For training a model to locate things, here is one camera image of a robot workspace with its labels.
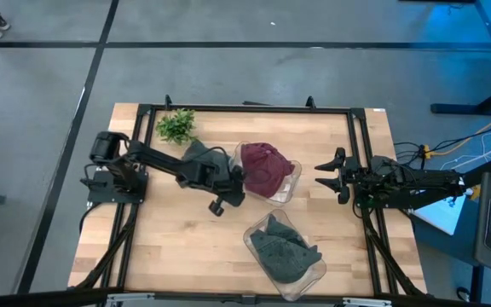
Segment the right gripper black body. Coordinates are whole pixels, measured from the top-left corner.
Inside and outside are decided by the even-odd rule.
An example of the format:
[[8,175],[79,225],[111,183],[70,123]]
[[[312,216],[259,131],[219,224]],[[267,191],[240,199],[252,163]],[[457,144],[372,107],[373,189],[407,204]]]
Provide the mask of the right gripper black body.
[[358,182],[358,176],[361,174],[361,164],[356,157],[347,157],[344,148],[336,149],[335,162],[339,180],[338,203],[345,205],[350,198],[348,184]]

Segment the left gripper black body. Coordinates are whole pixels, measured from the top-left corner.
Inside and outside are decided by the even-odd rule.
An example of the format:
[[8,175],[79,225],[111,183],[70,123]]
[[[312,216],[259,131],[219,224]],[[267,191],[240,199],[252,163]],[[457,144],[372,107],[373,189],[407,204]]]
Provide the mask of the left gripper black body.
[[224,212],[224,209],[222,208],[222,203],[225,202],[223,200],[223,195],[230,192],[239,192],[240,186],[236,186],[234,184],[234,180],[220,181],[220,182],[209,181],[208,174],[211,172],[212,169],[213,166],[205,165],[205,172],[207,175],[207,184],[208,184],[207,191],[214,194],[217,197],[209,204],[208,209],[215,216],[220,217]]

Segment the clear plastic bin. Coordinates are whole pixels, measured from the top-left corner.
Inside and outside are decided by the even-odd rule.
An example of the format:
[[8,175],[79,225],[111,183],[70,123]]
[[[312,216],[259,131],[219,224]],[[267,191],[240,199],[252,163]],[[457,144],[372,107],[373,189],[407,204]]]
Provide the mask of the clear plastic bin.
[[[256,230],[262,230],[263,232],[266,232],[266,227],[268,224],[268,219],[270,214],[274,215],[279,222],[284,223],[287,226],[290,226],[291,228],[294,228],[300,234],[300,232],[294,227],[294,225],[292,224],[286,213],[280,209],[275,209],[270,213],[268,213],[256,224],[251,226],[248,230],[246,230],[243,235],[243,241],[247,246],[247,248],[249,249],[249,251],[251,252],[252,256],[257,260],[260,267],[263,269],[266,276],[274,284],[275,288],[280,293],[281,297],[286,301],[296,301],[300,297],[302,297],[317,281],[319,281],[325,275],[326,263],[321,257],[321,260],[316,264],[310,266],[309,269],[304,274],[304,276],[296,282],[284,284],[274,281],[268,275],[267,270],[261,265],[257,252],[255,251],[250,238],[250,236]],[[309,247],[315,246],[315,245],[310,245],[304,237],[303,239]]]
[[[253,142],[241,142],[235,148],[233,158],[231,159],[231,162],[230,162],[231,166],[241,166],[242,167],[242,162],[241,162],[241,157],[240,157],[240,149],[241,149],[242,145],[245,145],[247,143],[253,143]],[[251,197],[255,197],[255,198],[258,198],[258,199],[263,200],[265,202],[268,202],[272,206],[281,207],[284,204],[288,203],[293,197],[295,187],[297,186],[298,179],[300,178],[301,172],[302,172],[302,166],[300,165],[300,163],[298,161],[291,160],[291,159],[288,159],[288,160],[290,160],[295,165],[294,172],[292,173],[293,181],[286,184],[281,192],[277,193],[272,198],[267,199],[267,198],[264,198],[260,195],[254,194],[252,192],[248,192],[245,189],[245,185],[243,185],[245,192],[247,194],[249,194]]]

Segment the small green potted plant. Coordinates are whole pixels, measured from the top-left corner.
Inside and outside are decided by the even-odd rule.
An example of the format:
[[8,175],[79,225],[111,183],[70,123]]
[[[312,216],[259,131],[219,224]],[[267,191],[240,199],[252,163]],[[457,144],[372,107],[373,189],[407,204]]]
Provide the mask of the small green potted plant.
[[194,110],[180,108],[164,115],[155,130],[163,141],[182,145],[197,139],[194,135],[194,120]]

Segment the black desk beam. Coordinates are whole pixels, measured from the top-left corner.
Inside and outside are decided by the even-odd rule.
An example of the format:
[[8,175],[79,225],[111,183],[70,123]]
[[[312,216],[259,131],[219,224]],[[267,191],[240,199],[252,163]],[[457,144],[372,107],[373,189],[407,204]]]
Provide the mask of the black desk beam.
[[419,186],[413,189],[412,194],[406,201],[410,209],[419,209],[448,197],[459,197],[468,188],[479,185],[484,173],[491,173],[491,161],[474,168],[465,173],[457,171],[424,171],[425,178],[431,183],[418,181]]

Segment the white box blue print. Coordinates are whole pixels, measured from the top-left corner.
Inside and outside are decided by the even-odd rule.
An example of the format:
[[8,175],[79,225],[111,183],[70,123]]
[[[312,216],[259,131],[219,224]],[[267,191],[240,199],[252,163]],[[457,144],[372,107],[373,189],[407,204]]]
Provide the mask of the white box blue print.
[[412,214],[443,233],[454,235],[464,203],[471,195],[472,190],[469,188],[462,196],[438,200],[435,203],[414,210]]

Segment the black desk foot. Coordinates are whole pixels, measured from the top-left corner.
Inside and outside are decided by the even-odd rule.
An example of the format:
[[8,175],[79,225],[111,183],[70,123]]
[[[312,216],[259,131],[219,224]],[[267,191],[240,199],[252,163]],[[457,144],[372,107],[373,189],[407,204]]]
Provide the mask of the black desk foot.
[[434,103],[430,105],[430,111],[437,114],[491,116],[491,96],[476,105]]

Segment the black desk pole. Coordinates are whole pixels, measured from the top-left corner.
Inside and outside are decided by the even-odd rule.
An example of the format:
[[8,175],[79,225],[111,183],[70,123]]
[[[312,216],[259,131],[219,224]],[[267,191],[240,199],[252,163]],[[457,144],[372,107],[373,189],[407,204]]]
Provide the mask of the black desk pole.
[[484,267],[474,266],[471,275],[470,301],[480,303],[482,301],[482,286],[484,277]]

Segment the black aluminium crossbar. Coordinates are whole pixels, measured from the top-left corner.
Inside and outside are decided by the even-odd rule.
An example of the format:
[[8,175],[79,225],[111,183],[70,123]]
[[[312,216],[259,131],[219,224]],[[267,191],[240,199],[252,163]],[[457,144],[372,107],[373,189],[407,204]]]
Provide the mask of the black aluminium crossbar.
[[[64,291],[46,293],[22,293],[0,296],[0,307],[83,307],[91,304],[106,303],[107,296],[113,293],[126,293],[121,288],[72,288]],[[343,298],[375,298],[389,300],[393,307],[491,307],[491,304],[464,302],[429,296],[407,296],[381,293],[372,297],[339,297],[339,296],[302,296],[297,301],[302,304],[335,304],[342,303]],[[220,293],[155,293],[151,300],[191,300],[217,301],[220,303],[237,303],[254,305],[261,303],[283,303],[285,300],[277,295],[256,294],[220,294]]]

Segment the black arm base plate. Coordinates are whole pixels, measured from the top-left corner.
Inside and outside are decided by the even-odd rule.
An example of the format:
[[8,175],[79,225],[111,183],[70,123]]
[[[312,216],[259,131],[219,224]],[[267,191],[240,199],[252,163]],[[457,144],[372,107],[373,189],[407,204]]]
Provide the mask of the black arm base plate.
[[412,209],[406,200],[386,194],[362,194],[356,197],[356,203],[362,208]]
[[138,185],[125,191],[109,171],[96,171],[93,179],[81,178],[80,182],[89,190],[88,202],[92,203],[142,203],[145,199],[148,174],[136,174]]

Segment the black aluminium table frame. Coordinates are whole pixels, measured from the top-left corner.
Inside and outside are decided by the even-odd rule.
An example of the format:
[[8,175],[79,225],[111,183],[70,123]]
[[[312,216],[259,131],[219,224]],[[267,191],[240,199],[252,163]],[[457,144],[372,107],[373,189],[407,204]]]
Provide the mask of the black aluminium table frame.
[[282,213],[322,255],[321,278],[308,298],[401,291],[367,241],[357,211],[319,184],[318,165],[337,148],[361,161],[394,155],[385,110],[198,105],[194,111],[196,135],[207,147],[233,150],[241,142],[268,142],[297,161],[301,174],[291,201],[278,207],[247,197],[216,217],[208,210],[209,194],[179,188],[173,177],[150,170],[136,226],[105,274],[106,285],[157,296],[279,299],[243,237],[266,214]]

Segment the silver frame bracket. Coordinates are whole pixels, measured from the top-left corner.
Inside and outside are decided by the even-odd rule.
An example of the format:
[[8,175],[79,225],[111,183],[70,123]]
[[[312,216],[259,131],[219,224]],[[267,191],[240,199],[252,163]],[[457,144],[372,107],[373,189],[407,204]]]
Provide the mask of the silver frame bracket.
[[393,307],[389,300],[375,298],[343,298],[338,307]]
[[155,293],[113,293],[107,296],[108,307],[122,307],[124,303],[155,299]]

